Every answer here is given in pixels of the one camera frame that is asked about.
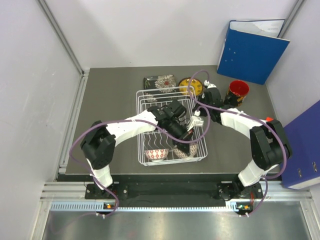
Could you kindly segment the brown patterned small bowl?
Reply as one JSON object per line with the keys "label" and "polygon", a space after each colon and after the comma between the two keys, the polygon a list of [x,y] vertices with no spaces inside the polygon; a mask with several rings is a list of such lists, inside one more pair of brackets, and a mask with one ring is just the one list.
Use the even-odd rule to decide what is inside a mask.
{"label": "brown patterned small bowl", "polygon": [[179,158],[179,159],[190,159],[196,156],[198,151],[198,143],[193,142],[189,144],[189,154],[184,153],[182,150],[179,150],[177,146],[173,148],[173,153]]}

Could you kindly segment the yellow patterned plate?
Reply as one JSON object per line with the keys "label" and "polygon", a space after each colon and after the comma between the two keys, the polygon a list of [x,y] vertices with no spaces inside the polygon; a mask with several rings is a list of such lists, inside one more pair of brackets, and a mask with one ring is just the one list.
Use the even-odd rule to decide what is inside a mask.
{"label": "yellow patterned plate", "polygon": [[199,96],[203,93],[204,85],[202,82],[196,78],[190,80],[190,78],[183,78],[179,83],[179,92],[182,95],[189,95],[189,90],[194,93],[196,96]]}

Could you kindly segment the black skull mug red inside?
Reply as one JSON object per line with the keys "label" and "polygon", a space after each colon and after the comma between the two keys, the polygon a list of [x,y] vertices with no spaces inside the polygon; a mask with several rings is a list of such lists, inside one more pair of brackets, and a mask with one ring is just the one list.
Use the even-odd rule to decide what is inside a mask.
{"label": "black skull mug red inside", "polygon": [[247,83],[242,80],[234,80],[229,84],[223,103],[225,105],[239,107],[242,105],[249,91],[250,87]]}

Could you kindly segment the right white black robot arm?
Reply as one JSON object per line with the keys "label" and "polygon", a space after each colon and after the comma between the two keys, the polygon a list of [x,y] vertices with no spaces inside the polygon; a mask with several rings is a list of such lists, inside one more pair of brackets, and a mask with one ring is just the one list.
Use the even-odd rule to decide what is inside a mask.
{"label": "right white black robot arm", "polygon": [[231,198],[245,198],[262,177],[278,165],[286,165],[293,151],[283,125],[277,119],[261,120],[224,104],[220,91],[214,84],[204,88],[198,96],[194,111],[206,106],[208,112],[200,110],[200,116],[210,116],[214,123],[229,127],[250,140],[252,160],[232,181]]}

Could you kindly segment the black floral rectangular tray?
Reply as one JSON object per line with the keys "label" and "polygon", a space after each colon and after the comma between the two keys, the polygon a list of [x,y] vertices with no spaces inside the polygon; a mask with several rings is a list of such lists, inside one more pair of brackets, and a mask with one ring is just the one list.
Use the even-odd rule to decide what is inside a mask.
{"label": "black floral rectangular tray", "polygon": [[143,89],[146,90],[143,94],[148,103],[157,102],[157,96],[163,97],[169,93],[176,92],[176,78],[173,74],[147,76],[143,78]]}

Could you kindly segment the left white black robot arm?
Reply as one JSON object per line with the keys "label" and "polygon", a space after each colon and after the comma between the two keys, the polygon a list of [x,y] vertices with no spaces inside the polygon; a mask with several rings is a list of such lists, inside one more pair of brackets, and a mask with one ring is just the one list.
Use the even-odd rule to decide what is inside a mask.
{"label": "left white black robot arm", "polygon": [[199,118],[192,116],[189,123],[183,125],[180,118],[184,117],[186,112],[187,109],[179,101],[174,100],[162,107],[153,105],[121,122],[105,125],[101,121],[94,122],[93,126],[96,128],[85,135],[80,148],[97,184],[97,194],[105,199],[113,194],[110,162],[113,159],[115,147],[139,134],[153,132],[159,127],[173,137],[172,142],[178,150],[189,154],[189,141],[192,139],[193,128]]}

